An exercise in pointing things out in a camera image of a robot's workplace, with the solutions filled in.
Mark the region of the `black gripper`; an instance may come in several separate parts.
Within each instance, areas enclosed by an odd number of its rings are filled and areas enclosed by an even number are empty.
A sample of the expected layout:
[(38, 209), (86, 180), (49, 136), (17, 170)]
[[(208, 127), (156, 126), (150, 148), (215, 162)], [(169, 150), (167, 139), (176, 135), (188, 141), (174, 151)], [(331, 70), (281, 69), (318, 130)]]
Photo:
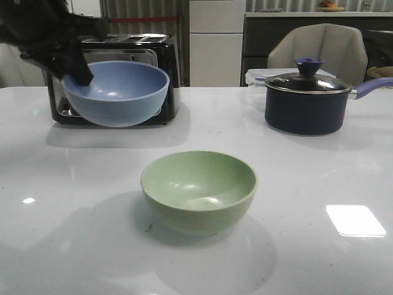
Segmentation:
[(104, 39), (106, 18), (72, 14), (66, 1), (1, 1), (1, 42), (16, 46), (20, 57), (62, 79), (70, 75), (89, 85), (93, 74), (80, 39)]

